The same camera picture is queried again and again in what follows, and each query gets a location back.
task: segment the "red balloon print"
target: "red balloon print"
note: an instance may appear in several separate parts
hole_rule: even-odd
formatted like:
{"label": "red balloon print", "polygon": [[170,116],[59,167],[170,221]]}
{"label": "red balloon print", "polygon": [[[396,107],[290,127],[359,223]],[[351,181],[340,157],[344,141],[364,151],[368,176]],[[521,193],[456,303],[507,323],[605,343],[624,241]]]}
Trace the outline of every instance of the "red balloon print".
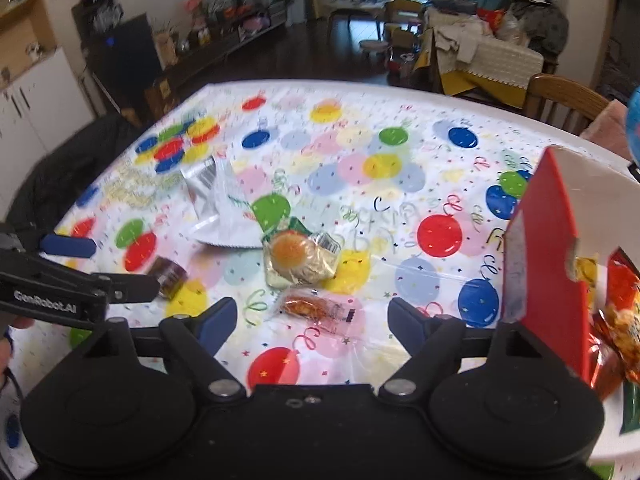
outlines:
{"label": "red balloon print", "polygon": [[277,347],[258,355],[249,366],[246,382],[252,390],[256,384],[296,384],[300,362],[295,350]]}
{"label": "red balloon print", "polygon": [[265,104],[265,102],[267,102],[267,99],[258,95],[251,99],[247,99],[247,101],[242,103],[242,110],[244,110],[245,112],[250,112],[251,110],[257,110],[263,104]]}
{"label": "red balloon print", "polygon": [[154,159],[165,160],[170,156],[174,156],[176,153],[178,153],[182,149],[183,143],[184,141],[182,140],[181,137],[178,137],[177,139],[170,140],[169,142],[164,143],[156,151],[156,154],[154,155]]}
{"label": "red balloon print", "polygon": [[418,245],[429,256],[445,258],[458,252],[462,229],[453,216],[427,216],[418,227]]}
{"label": "red balloon print", "polygon": [[91,230],[94,228],[95,217],[85,218],[79,222],[76,222],[74,227],[71,229],[71,235],[74,238],[86,238]]}
{"label": "red balloon print", "polygon": [[127,272],[136,272],[149,261],[156,250],[156,242],[156,235],[153,233],[145,233],[136,238],[124,254],[124,268]]}
{"label": "red balloon print", "polygon": [[193,144],[200,144],[201,142],[207,142],[209,139],[213,139],[213,137],[215,137],[219,133],[220,133],[220,126],[216,124],[212,129],[210,129],[205,134],[202,134],[197,137],[193,137],[193,139],[191,139],[191,142]]}

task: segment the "metal screw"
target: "metal screw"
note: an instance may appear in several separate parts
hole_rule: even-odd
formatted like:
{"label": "metal screw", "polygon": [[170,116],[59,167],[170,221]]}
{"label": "metal screw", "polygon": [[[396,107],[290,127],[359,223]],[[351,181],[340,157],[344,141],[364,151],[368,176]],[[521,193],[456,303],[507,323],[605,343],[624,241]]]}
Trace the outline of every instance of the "metal screw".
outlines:
{"label": "metal screw", "polygon": [[231,397],[240,391],[240,384],[233,379],[218,379],[209,385],[209,391],[219,397]]}
{"label": "metal screw", "polygon": [[415,383],[409,379],[391,379],[383,385],[383,388],[392,395],[404,397],[411,395],[415,391],[416,386]]}
{"label": "metal screw", "polygon": [[302,406],[305,405],[304,402],[302,402],[300,399],[287,399],[287,402],[284,403],[285,406],[289,406],[290,408],[293,408],[294,410],[298,409],[298,408],[302,408]]}

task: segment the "metal pivot bolt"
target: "metal pivot bolt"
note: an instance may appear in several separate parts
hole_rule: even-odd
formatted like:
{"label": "metal pivot bolt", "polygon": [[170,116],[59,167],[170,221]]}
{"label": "metal pivot bolt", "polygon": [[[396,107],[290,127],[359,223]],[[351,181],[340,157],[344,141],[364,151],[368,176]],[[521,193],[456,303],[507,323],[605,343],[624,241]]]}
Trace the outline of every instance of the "metal pivot bolt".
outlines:
{"label": "metal pivot bolt", "polygon": [[416,386],[415,383],[409,379],[391,379],[384,384],[383,388],[392,395],[404,397],[411,395],[415,391]]}
{"label": "metal pivot bolt", "polygon": [[231,397],[238,393],[240,388],[238,381],[232,379],[219,379],[209,385],[209,391],[218,397]]}

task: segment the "open box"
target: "open box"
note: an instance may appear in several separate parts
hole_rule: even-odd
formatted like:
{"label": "open box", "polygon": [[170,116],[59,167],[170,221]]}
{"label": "open box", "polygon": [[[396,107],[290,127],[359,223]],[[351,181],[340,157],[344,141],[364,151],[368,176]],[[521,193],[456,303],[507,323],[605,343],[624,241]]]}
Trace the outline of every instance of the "open box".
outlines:
{"label": "open box", "polygon": [[[640,185],[630,175],[549,146],[504,235],[502,319],[521,320],[585,381],[589,313],[575,257],[597,254],[606,266],[622,247],[640,262],[639,218]],[[603,302],[600,295],[596,307]],[[640,450],[640,431],[619,435],[622,403],[622,388],[604,403],[605,428],[592,458]]]}

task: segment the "cabinet handle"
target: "cabinet handle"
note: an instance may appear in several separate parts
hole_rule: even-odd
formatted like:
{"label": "cabinet handle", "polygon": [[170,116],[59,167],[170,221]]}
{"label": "cabinet handle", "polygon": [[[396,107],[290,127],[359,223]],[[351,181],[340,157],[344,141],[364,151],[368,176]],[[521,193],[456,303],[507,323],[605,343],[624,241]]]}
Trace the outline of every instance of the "cabinet handle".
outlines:
{"label": "cabinet handle", "polygon": [[22,98],[24,99],[24,104],[27,105],[27,108],[29,110],[31,110],[31,105],[29,104],[29,102],[27,101],[27,98],[24,95],[24,92],[22,91],[22,87],[20,87],[20,95],[22,96]]}
{"label": "cabinet handle", "polygon": [[20,111],[20,108],[18,108],[18,103],[15,102],[14,96],[11,96],[11,101],[14,102],[15,111],[18,112],[18,116],[22,118],[22,112]]}

